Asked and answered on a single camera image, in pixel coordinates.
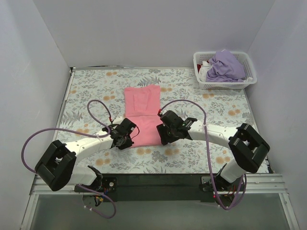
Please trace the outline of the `pink t shirt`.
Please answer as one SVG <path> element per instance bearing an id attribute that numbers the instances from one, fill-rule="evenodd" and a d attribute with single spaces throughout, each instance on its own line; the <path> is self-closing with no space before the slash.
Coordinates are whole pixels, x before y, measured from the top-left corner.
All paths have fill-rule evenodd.
<path id="1" fill-rule="evenodd" d="M 156 128 L 162 123 L 158 116 L 160 91 L 159 85 L 124 89 L 125 117 L 138 127 L 132 132 L 133 148 L 161 145 Z"/>

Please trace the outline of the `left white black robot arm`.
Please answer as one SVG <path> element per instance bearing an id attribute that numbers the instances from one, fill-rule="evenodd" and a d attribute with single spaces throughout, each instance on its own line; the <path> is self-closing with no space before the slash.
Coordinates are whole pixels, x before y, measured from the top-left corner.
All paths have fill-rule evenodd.
<path id="1" fill-rule="evenodd" d="M 102 150 L 124 150 L 133 145 L 131 133 L 139 129 L 127 118 L 118 118 L 114 124 L 96 134 L 77 141 L 53 141 L 35 166 L 35 172 L 52 191 L 67 184 L 81 185 L 94 191 L 103 190 L 103 175 L 93 166 L 77 166 L 81 160 Z"/>

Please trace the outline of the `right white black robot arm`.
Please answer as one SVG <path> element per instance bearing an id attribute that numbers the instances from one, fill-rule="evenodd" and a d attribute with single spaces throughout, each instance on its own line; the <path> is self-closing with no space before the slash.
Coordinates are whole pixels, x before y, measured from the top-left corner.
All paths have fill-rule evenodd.
<path id="1" fill-rule="evenodd" d="M 245 173 L 257 173 L 270 151 L 269 144 L 246 123 L 239 127 L 205 125 L 196 118 L 183 120 L 173 111 L 159 112 L 158 116 L 162 124 L 157 130 L 163 145 L 189 139 L 208 141 L 231 150 L 234 159 L 213 177 L 219 191 L 232 186 Z"/>

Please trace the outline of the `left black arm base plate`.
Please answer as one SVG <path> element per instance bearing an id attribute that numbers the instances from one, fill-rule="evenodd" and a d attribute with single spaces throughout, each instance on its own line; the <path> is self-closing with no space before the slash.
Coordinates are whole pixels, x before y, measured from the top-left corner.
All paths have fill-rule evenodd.
<path id="1" fill-rule="evenodd" d="M 98 192 L 112 193 L 116 191 L 117 182 L 116 177 L 97 177 L 90 187 Z"/>

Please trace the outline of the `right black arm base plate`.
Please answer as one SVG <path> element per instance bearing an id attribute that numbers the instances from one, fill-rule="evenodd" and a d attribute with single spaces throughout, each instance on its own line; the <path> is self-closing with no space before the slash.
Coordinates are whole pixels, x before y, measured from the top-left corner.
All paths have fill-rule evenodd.
<path id="1" fill-rule="evenodd" d="M 243 191 L 243 189 L 245 188 L 245 183 L 244 181 L 240 182 L 240 178 L 236 179 L 231 184 L 222 184 L 221 182 L 216 182 L 215 185 L 218 192 L 235 192 L 238 189 L 239 185 L 241 185 L 240 191 Z M 210 176 L 201 177 L 201 183 L 199 185 L 199 188 L 204 192 L 213 192 L 213 185 Z"/>

